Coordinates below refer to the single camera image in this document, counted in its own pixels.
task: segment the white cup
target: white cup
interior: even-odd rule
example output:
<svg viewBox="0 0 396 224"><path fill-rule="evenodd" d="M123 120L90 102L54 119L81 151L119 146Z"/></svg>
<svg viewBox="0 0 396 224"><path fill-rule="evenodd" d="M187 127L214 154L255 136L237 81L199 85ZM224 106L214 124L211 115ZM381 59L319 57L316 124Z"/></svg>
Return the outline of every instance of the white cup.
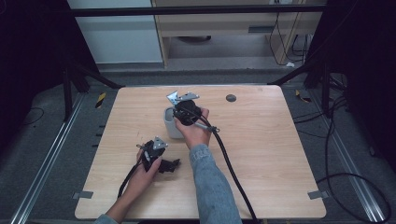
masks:
<svg viewBox="0 0 396 224"><path fill-rule="evenodd" d="M184 138L183 134L177 129L173 115L173 107L168 107L163 113L163 122L170 138Z"/></svg>

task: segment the white wall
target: white wall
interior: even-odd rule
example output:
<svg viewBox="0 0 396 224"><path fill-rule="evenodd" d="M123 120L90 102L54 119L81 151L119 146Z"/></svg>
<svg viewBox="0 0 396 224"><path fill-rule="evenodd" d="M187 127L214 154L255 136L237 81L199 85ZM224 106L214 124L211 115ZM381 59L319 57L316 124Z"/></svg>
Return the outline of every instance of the white wall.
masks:
<svg viewBox="0 0 396 224"><path fill-rule="evenodd" d="M149 0L68 0L71 8L151 7ZM161 63L153 16L76 18L96 63Z"/></svg>

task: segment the black horizontal bar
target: black horizontal bar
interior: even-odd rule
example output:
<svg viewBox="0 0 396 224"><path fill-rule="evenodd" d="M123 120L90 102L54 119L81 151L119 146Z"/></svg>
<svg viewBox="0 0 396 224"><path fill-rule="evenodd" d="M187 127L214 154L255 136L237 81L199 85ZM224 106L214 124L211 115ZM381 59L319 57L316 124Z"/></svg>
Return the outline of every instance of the black horizontal bar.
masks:
<svg viewBox="0 0 396 224"><path fill-rule="evenodd" d="M251 6L199 6L199 7L124 7L89 8L46 13L66 14L74 17L145 16L145 15L186 15L186 14L226 14L226 13L271 13L271 12L316 12L326 5L251 5Z"/></svg>

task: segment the gray carpet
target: gray carpet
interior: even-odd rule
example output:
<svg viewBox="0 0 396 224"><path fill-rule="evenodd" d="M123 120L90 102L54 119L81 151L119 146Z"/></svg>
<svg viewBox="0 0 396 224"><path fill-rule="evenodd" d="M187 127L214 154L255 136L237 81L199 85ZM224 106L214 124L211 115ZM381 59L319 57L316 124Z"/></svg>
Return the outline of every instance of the gray carpet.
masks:
<svg viewBox="0 0 396 224"><path fill-rule="evenodd" d="M133 85L187 85L187 84L233 84L233 83L266 83L273 81L289 72L289 68L278 70L218 70L218 71L174 71L174 72L140 72L136 74L106 74L119 84ZM301 77L285 85L283 92L291 114L301 116L317 112L314 103L305 103L295 96L295 88L301 87ZM39 195L29 216L31 222L49 223L56 220L78 221L74 216L77 201L71 198L73 192L83 188L88 175L96 147L99 144L103 128L106 124L111 106L117 91L90 79L92 85L86 94L77 120L64 143L62 151L52 168L49 178ZM106 99L101 108L94 108L99 94L105 91ZM21 127L10 145L12 153L1 159L0 173L0 220L7 223L20 204L24 194L29 189L41 162L50 149L50 145L59 131L64 118L63 87L58 86L37 95L34 107L44 110L43 117L35 123ZM35 110L27 117L26 122L40 117ZM368 145L353 119L353 116L341 107L335 112L335 125L342 135L348 152L357 163L361 173L372 180L385 193L392 207L396 205L396 174L390 170L386 161L371 157ZM322 119L297 124L306 156L312 168L315 179L325 176L324 145L325 139L314 135L325 136L326 126ZM333 149L329 148L330 173L344 172L344 168ZM321 190L327 189L325 183L318 185ZM359 216L366 218L364 210L347 177L332 180L332 187L337 197ZM291 220L291 223L361 223L344 212L332 198L324 199L327 216L321 220ZM385 207L378 198L383 211ZM285 223L286 220L268 220L269 223ZM389 223L396 223L393 218Z"/></svg>

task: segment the black fabric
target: black fabric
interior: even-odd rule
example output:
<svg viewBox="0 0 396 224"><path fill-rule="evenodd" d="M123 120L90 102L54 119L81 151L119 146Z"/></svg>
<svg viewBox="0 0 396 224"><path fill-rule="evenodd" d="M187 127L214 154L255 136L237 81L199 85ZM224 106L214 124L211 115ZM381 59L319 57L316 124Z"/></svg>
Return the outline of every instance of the black fabric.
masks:
<svg viewBox="0 0 396 224"><path fill-rule="evenodd" d="M329 0L328 4L340 1ZM347 76L346 95L356 118L371 146L396 171L396 4L391 0L343 4L323 13L309 56L324 56L331 72ZM323 63L307 79L318 81Z"/></svg>
<svg viewBox="0 0 396 224"><path fill-rule="evenodd" d="M35 95L62 83L64 55L99 73L75 18L51 15L41 20L38 14L69 8L65 0L7 0L6 11L0 15L1 155Z"/></svg>

